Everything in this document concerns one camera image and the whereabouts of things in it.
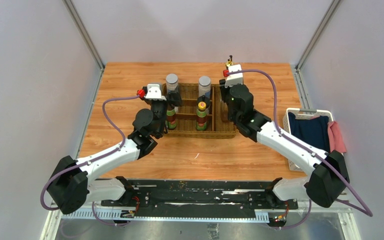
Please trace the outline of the silver-lid pepper jar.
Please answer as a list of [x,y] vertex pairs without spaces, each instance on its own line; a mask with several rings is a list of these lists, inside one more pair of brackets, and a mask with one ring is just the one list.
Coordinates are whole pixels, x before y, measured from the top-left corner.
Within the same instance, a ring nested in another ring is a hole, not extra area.
[[179,78],[176,74],[169,73],[166,76],[165,80],[166,80],[166,89],[169,93],[177,90],[179,85]]
[[211,79],[209,76],[201,76],[198,80],[198,96],[211,97]]

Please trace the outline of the green sauce bottle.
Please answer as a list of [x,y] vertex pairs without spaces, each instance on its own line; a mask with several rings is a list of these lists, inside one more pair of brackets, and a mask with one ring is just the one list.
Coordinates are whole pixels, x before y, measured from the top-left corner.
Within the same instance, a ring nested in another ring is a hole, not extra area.
[[177,125],[178,122],[176,108],[169,105],[166,111],[166,126],[169,130],[174,130]]
[[204,101],[197,104],[195,126],[197,131],[205,131],[208,127],[207,104]]

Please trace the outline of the woven wicker divided basket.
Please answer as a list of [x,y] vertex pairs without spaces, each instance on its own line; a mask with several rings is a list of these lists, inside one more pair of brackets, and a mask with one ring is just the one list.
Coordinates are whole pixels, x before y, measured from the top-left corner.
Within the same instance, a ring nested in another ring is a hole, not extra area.
[[166,137],[198,139],[231,139],[237,134],[236,126],[222,118],[221,91],[218,84],[211,85],[210,106],[207,114],[206,130],[196,129],[199,87],[197,83],[179,83],[182,106],[176,113],[175,129],[169,129]]

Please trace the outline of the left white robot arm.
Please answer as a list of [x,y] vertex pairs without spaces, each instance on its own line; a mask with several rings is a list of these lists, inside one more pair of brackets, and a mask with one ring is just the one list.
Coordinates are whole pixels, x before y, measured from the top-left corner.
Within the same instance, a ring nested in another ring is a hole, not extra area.
[[163,93],[160,83],[150,83],[138,90],[134,99],[141,99],[150,108],[139,110],[132,123],[133,131],[122,135],[121,142],[87,157],[63,157],[40,193],[40,204],[46,210],[71,214],[86,203],[111,200],[129,206],[133,193],[122,178],[100,179],[110,170],[139,160],[156,146],[157,139],[168,133],[168,107],[182,105],[179,87]]

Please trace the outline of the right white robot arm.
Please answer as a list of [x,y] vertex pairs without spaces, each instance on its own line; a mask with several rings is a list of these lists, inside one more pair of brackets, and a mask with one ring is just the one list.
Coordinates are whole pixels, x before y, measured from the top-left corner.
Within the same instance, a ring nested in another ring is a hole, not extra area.
[[350,182],[344,156],[311,146],[279,128],[268,116],[255,110],[254,96],[244,84],[220,83],[221,99],[227,105],[227,118],[246,138],[275,150],[295,163],[306,177],[276,178],[266,188],[265,201],[278,209],[287,200],[309,199],[329,208]]

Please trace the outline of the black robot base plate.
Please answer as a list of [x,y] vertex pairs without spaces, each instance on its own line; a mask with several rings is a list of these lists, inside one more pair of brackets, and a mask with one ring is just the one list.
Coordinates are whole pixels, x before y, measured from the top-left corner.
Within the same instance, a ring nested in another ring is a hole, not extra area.
[[274,203],[268,181],[129,179],[120,200],[102,200],[103,207],[132,208],[139,217],[252,219],[257,210],[298,209],[293,200]]

